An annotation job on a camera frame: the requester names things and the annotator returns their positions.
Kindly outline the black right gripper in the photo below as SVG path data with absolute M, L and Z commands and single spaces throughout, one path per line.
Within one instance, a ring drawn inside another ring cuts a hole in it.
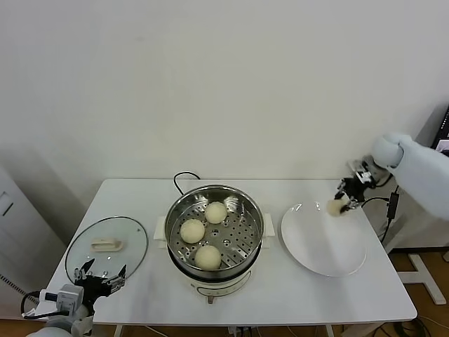
M 346 213 L 357 209 L 360 203 L 365 201 L 364 193 L 369 188 L 369 183 L 363 183 L 359 178 L 343 178 L 337 186 L 334 200 L 341 201 L 340 213 Z

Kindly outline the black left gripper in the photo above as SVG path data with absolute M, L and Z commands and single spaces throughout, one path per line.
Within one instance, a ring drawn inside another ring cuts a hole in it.
M 83 288 L 82 303 L 85 306 L 93 306 L 100 297 L 108 297 L 111 293 L 115 293 L 126 282 L 126 265 L 124 265 L 119 273 L 108 279 L 88 275 L 90 268 L 94 264 L 95 259 L 85 262 L 80 268 L 74 270 L 74 281 L 77 286 Z

